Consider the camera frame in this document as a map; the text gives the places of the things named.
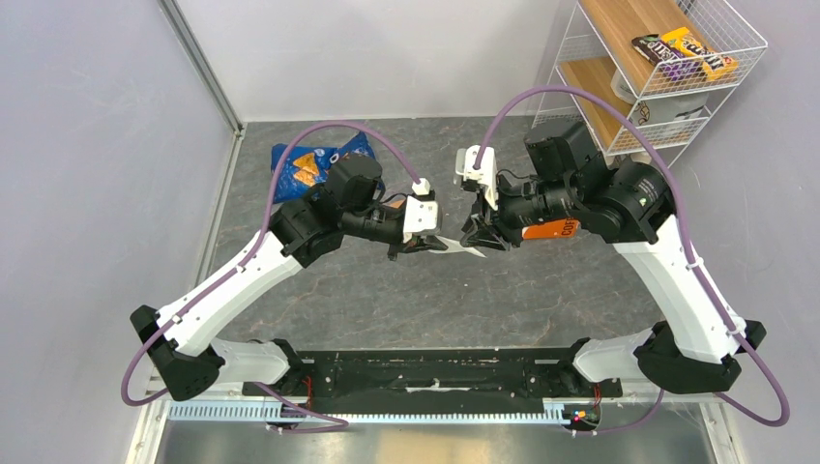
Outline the white paper coffee filter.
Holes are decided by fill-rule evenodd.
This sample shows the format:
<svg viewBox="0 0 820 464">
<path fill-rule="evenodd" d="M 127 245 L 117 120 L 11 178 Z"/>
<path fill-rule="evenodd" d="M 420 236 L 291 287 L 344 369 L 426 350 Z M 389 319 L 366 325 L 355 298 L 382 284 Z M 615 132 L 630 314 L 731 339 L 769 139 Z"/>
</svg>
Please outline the white paper coffee filter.
<svg viewBox="0 0 820 464">
<path fill-rule="evenodd" d="M 433 240 L 431 253 L 436 254 L 452 254 L 452 253 L 469 253 L 480 258 L 486 258 L 486 255 L 478 249 L 471 246 L 463 246 L 459 241 L 452 240 L 442 236 L 430 236 Z"/>
</svg>

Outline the orange coffee filter box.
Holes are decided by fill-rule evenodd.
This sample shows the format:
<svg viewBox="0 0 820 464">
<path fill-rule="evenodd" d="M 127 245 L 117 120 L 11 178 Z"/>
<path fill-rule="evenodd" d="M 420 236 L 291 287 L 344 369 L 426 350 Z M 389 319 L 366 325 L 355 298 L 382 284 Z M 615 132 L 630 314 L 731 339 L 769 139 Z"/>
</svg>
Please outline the orange coffee filter box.
<svg viewBox="0 0 820 464">
<path fill-rule="evenodd" d="M 568 239 L 573 238 L 579 228 L 579 222 L 572 218 L 552 220 L 543 224 L 527 226 L 522 229 L 522 238 L 527 240 Z"/>
</svg>

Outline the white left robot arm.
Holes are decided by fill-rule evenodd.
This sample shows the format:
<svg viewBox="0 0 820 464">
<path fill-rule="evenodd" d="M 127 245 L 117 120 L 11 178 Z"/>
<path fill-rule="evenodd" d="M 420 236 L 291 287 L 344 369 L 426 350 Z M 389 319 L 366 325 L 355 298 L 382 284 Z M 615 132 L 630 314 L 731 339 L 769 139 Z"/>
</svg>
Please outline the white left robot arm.
<svg viewBox="0 0 820 464">
<path fill-rule="evenodd" d="M 441 213 L 425 178 L 398 207 L 382 203 L 383 170 L 368 156 L 332 165 L 327 179 L 281 203 L 251 241 L 180 300 L 161 309 L 144 305 L 131 316 L 147 354 L 177 401 L 221 383 L 262 383 L 296 392 L 304 371 L 285 341 L 230 342 L 220 331 L 276 285 L 340 248 L 345 237 L 388 245 L 388 255 L 443 251 Z"/>
</svg>

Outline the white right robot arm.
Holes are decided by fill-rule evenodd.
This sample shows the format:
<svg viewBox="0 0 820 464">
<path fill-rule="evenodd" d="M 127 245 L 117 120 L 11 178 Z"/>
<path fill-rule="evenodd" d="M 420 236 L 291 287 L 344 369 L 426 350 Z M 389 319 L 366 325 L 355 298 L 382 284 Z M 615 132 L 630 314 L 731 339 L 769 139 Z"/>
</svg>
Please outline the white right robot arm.
<svg viewBox="0 0 820 464">
<path fill-rule="evenodd" d="M 730 390 L 742 371 L 738 355 L 757 347 L 766 331 L 733 310 L 716 310 L 685 255 L 662 174 L 634 161 L 609 167 L 585 124 L 574 120 L 539 125 L 524 145 L 535 171 L 519 184 L 498 172 L 490 148 L 457 152 L 454 180 L 477 196 L 461 244 L 508 250 L 521 245 L 529 227 L 573 219 L 627 260 L 663 315 L 639 333 L 577 340 L 559 363 L 560 387 L 581 395 L 620 379 L 677 394 Z"/>
</svg>

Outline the white coffee bag on shelf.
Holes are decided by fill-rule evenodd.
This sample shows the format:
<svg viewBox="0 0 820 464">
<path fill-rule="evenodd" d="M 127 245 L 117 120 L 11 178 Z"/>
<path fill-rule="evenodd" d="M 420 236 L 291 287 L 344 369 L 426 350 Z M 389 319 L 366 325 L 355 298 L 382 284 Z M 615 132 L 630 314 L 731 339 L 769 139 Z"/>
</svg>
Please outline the white coffee bag on shelf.
<svg viewBox="0 0 820 464">
<path fill-rule="evenodd" d="M 697 118 L 708 101 L 706 93 L 640 101 L 619 71 L 612 74 L 610 88 L 621 101 L 633 106 L 628 119 L 636 126 Z"/>
</svg>

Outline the blue Doritos chip bag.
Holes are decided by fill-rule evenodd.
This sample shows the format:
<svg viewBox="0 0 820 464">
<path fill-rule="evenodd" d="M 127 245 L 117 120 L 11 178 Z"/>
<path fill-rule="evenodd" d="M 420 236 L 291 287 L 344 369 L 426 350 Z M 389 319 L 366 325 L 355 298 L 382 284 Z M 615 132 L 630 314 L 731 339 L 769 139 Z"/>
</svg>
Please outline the blue Doritos chip bag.
<svg viewBox="0 0 820 464">
<path fill-rule="evenodd" d="M 332 165 L 353 154 L 375 159 L 375 152 L 362 131 L 341 147 L 296 146 L 286 157 L 278 176 L 274 203 L 299 198 L 316 184 L 324 183 Z"/>
</svg>

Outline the brown M&M candy bag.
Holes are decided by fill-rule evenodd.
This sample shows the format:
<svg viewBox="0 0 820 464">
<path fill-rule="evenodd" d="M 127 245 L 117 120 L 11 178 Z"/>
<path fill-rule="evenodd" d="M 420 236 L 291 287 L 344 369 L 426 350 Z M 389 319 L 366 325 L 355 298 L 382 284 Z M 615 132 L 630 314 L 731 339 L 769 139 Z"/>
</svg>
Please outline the brown M&M candy bag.
<svg viewBox="0 0 820 464">
<path fill-rule="evenodd" d="M 679 49 L 663 41 L 658 34 L 635 37 L 632 47 L 672 82 L 698 75 L 700 65 Z"/>
</svg>

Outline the yellow M&M candy bag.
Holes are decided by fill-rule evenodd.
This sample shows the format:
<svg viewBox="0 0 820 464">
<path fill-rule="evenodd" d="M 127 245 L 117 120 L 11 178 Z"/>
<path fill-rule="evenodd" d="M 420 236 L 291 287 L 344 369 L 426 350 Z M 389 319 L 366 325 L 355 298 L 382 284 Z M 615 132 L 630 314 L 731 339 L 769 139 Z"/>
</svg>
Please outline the yellow M&M candy bag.
<svg viewBox="0 0 820 464">
<path fill-rule="evenodd" d="M 727 78 L 739 68 L 739 62 L 734 57 L 708 47 L 686 26 L 662 34 L 660 39 L 680 52 L 687 63 L 691 62 L 687 67 L 694 67 L 696 73 L 702 75 L 707 82 Z"/>
</svg>

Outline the aluminium frame rail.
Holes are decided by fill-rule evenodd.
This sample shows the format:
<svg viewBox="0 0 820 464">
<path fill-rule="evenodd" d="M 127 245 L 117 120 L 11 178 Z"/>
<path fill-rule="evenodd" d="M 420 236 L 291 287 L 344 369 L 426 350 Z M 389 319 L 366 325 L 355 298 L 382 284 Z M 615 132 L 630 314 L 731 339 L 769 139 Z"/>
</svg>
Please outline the aluminium frame rail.
<svg viewBox="0 0 820 464">
<path fill-rule="evenodd" d="M 204 84 L 206 91 L 214 101 L 222 119 L 226 125 L 230 127 L 230 130 L 236 138 L 243 137 L 246 130 L 245 124 L 229 101 L 179 2 L 175 0 L 159 0 L 158 4 L 179 43 L 189 57 L 194 70 Z"/>
</svg>

